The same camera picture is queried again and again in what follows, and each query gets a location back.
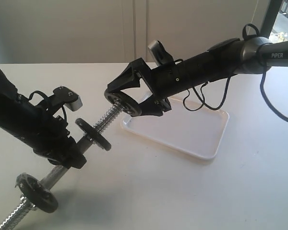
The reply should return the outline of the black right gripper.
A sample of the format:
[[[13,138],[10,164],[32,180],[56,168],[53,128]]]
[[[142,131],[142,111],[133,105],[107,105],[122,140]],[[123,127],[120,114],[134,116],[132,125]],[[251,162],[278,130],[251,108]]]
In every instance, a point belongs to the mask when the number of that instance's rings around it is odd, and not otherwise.
[[[107,86],[109,93],[139,88],[140,78],[143,79],[150,92],[146,92],[139,102],[141,112],[136,116],[162,116],[171,110],[168,97],[182,92],[181,62],[168,64],[151,69],[147,63],[138,58],[130,62],[125,70]]]

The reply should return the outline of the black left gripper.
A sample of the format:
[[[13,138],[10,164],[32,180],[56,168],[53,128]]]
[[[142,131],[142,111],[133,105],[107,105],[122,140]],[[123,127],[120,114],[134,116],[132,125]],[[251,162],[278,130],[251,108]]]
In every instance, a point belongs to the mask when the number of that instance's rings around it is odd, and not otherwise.
[[[87,160],[69,136],[64,105],[53,105],[53,97],[44,95],[40,103],[32,105],[30,99],[22,95],[15,99],[1,95],[0,128],[51,164],[81,169]]]

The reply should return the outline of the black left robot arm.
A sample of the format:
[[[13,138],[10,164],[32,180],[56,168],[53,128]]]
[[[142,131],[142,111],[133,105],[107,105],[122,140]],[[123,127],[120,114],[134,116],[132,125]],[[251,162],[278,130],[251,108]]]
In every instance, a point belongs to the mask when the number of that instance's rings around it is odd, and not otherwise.
[[[80,169],[86,164],[67,129],[65,111],[81,107],[80,96],[65,86],[55,88],[51,96],[34,91],[25,97],[0,69],[0,128],[55,165]]]

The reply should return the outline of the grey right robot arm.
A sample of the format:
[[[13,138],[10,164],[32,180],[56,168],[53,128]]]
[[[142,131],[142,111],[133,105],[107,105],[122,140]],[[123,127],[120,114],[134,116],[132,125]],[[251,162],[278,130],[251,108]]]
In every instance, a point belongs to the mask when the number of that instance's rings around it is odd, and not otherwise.
[[[174,60],[160,41],[148,50],[157,67],[138,58],[105,89],[110,103],[119,102],[133,117],[162,116],[171,110],[170,96],[192,87],[238,74],[262,74],[264,68],[288,67],[288,41],[271,43],[265,37],[223,41],[186,60]]]

